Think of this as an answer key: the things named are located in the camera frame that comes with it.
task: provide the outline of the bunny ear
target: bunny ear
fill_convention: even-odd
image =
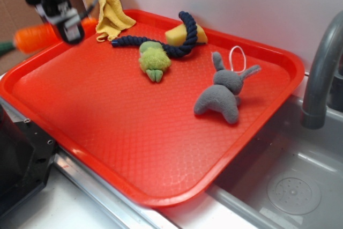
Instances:
[[[212,60],[213,60],[213,64],[216,71],[225,70],[223,59],[221,58],[221,55],[219,52],[214,52],[212,54]]]
[[[240,74],[240,78],[242,80],[245,80],[248,77],[250,77],[250,76],[252,76],[252,75],[254,75],[260,71],[261,71],[261,67],[259,65],[254,65],[254,66],[250,67],[249,69],[247,69],[246,71],[242,72]]]

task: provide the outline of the plush rabbit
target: plush rabbit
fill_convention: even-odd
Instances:
[[[261,70],[259,65],[254,65],[238,75],[226,70],[221,55],[218,52],[212,54],[212,60],[216,73],[213,77],[214,85],[207,88],[198,98],[194,106],[194,113],[204,114],[207,110],[221,112],[225,120],[234,124],[238,121],[238,105],[240,99],[237,96],[243,87],[246,78]]]

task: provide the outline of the plastic tray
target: plastic tray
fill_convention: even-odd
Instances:
[[[121,35],[165,41],[165,31],[182,23],[137,10],[126,14],[137,23]],[[92,35],[13,68],[0,95],[132,200],[152,207],[181,203],[209,186],[304,76],[289,52],[205,32],[209,44],[173,59],[159,84],[141,71],[138,47],[113,48]],[[219,51],[228,67],[235,45],[244,49],[247,67],[262,67],[245,81],[238,124],[216,112],[195,116],[197,98],[212,85],[211,53]],[[234,64],[242,65],[238,52]]]

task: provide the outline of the orange toy carrot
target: orange toy carrot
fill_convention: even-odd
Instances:
[[[87,31],[94,31],[98,21],[95,18],[85,18],[81,24],[87,34]],[[61,39],[54,32],[51,24],[46,23],[20,29],[14,35],[12,42],[0,42],[0,56],[17,49],[25,54],[47,48]]]

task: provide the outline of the sink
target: sink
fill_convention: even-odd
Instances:
[[[259,228],[343,227],[343,117],[309,130],[301,104],[290,97],[209,190]]]

